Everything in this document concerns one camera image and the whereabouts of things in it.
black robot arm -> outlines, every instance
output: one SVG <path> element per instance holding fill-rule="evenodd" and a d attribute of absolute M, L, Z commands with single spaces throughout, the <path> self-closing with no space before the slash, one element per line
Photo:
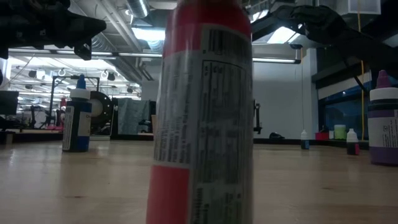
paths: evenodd
<path fill-rule="evenodd" d="M 398 62 L 398 54 L 392 47 L 350 28 L 337 12 L 326 6 L 281 6 L 252 23 L 253 41 L 282 26 L 325 47 L 334 46 L 343 57 L 355 56 L 372 68 L 394 68 Z"/>

green container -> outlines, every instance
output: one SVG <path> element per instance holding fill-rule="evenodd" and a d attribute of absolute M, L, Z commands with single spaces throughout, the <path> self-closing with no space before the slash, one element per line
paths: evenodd
<path fill-rule="evenodd" d="M 335 125 L 335 139 L 346 140 L 347 139 L 347 132 L 346 126 L 343 124 L 336 124 Z"/>

wooden table surface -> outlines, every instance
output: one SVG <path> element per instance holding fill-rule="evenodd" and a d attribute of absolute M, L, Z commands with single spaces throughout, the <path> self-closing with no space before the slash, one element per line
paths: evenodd
<path fill-rule="evenodd" d="M 152 142 L 0 146 L 0 223 L 144 224 Z M 254 223 L 398 223 L 398 168 L 368 152 L 257 145 Z"/>

red and white can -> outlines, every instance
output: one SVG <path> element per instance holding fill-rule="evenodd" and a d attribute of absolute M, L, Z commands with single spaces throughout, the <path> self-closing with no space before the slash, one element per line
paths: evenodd
<path fill-rule="evenodd" d="M 147 224 L 252 223 L 250 22 L 232 0 L 180 2 L 158 95 Z"/>

computer monitor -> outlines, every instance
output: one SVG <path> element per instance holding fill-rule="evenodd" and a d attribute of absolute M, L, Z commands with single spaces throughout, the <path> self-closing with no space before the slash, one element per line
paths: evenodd
<path fill-rule="evenodd" d="M 18 107 L 18 91 L 0 91 L 0 114 L 16 115 Z"/>

